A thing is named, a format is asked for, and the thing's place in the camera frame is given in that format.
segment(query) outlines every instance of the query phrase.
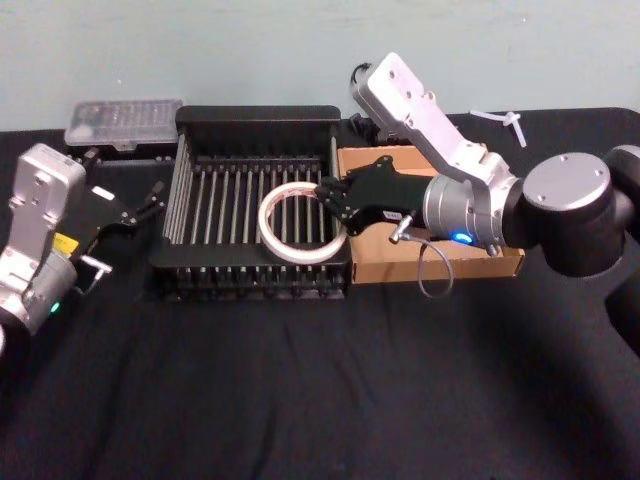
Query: robotic hand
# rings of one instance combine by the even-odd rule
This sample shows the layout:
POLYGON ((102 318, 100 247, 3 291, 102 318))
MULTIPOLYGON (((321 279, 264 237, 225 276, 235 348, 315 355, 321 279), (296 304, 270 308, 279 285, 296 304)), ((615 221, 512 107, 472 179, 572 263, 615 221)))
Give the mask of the robotic hand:
POLYGON ((81 265, 96 272, 88 288, 79 289, 82 294, 111 272, 89 256, 98 240, 134 233, 164 208, 156 197, 161 183, 135 211, 100 187, 86 189, 86 168, 96 154, 89 150, 80 164, 37 144, 18 159, 9 200, 13 222, 0 254, 0 385, 18 373, 30 338, 74 286, 81 265))
MULTIPOLYGON (((517 178, 503 158, 465 139, 395 53, 367 65, 353 96, 386 134, 408 139, 440 173, 401 175, 392 159, 324 179, 318 199, 350 235, 372 223, 398 224, 389 240, 410 239, 409 226, 484 248, 542 247, 555 271, 572 277, 605 272, 622 256, 625 229, 640 241, 640 148, 621 146, 604 159, 564 153, 517 178)), ((640 355, 640 271, 606 302, 613 324, 640 355)))

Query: gray cable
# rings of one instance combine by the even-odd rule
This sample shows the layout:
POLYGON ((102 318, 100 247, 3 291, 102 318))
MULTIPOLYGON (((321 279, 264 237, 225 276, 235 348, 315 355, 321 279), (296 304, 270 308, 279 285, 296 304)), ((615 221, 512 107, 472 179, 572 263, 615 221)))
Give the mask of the gray cable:
POLYGON ((447 255, 426 238, 415 237, 408 233, 403 233, 400 238, 405 241, 418 242, 422 244, 420 246, 420 255, 418 255, 418 287, 420 287, 420 291, 422 292, 422 294, 425 297, 429 297, 429 298, 442 298, 449 295, 449 293, 451 293, 451 289, 453 288, 454 275, 453 275, 453 266, 451 265, 451 261, 449 260, 447 255), (424 288, 424 282, 423 282, 424 262, 422 261, 422 259, 424 257, 424 252, 427 250, 427 248, 431 248, 434 252, 436 252, 436 254, 438 254, 438 256, 444 261, 444 264, 447 267, 447 272, 449 272, 449 283, 441 293, 436 293, 436 294, 429 293, 424 288))

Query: brown cardboard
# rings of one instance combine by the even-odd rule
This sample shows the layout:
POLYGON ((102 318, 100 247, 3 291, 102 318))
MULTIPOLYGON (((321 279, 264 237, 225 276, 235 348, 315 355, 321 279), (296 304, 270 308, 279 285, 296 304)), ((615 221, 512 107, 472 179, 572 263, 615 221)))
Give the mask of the brown cardboard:
MULTIPOLYGON (((348 170, 369 165, 383 155, 393 157, 393 165, 401 173, 411 175, 437 175, 429 162, 410 146, 376 148, 342 148, 338 150, 340 176, 348 170)), ((371 225, 357 237, 351 237, 353 259, 353 283, 387 283, 415 281, 418 276, 420 245, 400 242, 393 245, 389 235, 395 225, 378 223, 371 225)), ((511 277, 518 274, 524 259, 524 251, 504 248, 497 257, 490 257, 479 248, 459 243, 436 242, 447 255, 456 278, 511 277)), ((447 278, 442 259, 431 249, 424 254, 425 280, 447 278)))

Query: white plastic piece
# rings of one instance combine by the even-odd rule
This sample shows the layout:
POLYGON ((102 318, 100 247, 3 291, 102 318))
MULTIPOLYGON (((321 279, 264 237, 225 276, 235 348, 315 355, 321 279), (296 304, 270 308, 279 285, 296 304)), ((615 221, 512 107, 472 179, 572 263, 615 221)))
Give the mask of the white plastic piece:
POLYGON ((116 198, 116 196, 113 193, 111 193, 109 190, 105 190, 104 188, 98 187, 97 185, 93 187, 91 191, 108 201, 111 201, 114 198, 116 198))
POLYGON ((477 110, 471 110, 469 113, 476 117, 486 118, 487 120, 494 120, 496 122, 502 122, 502 125, 505 127, 513 125, 513 129, 516 132, 516 136, 518 137, 520 146, 522 148, 527 147, 527 140, 524 138, 524 132, 522 131, 522 127, 520 126, 519 122, 522 116, 519 113, 507 112, 506 115, 496 115, 494 113, 479 112, 477 110))

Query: white tape roll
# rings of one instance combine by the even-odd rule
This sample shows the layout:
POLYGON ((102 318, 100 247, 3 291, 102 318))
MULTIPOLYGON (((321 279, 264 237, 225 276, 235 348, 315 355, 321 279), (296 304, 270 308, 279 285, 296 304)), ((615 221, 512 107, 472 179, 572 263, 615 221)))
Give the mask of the white tape roll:
POLYGON ((314 189, 317 186, 311 182, 285 183, 271 190, 260 204, 258 209, 260 235, 262 235, 262 240, 267 248, 277 257, 299 265, 315 265, 333 257, 347 240, 347 231, 342 227, 338 235, 325 246, 316 250, 300 250, 285 245, 271 231, 268 220, 278 202, 297 195, 316 198, 314 189))

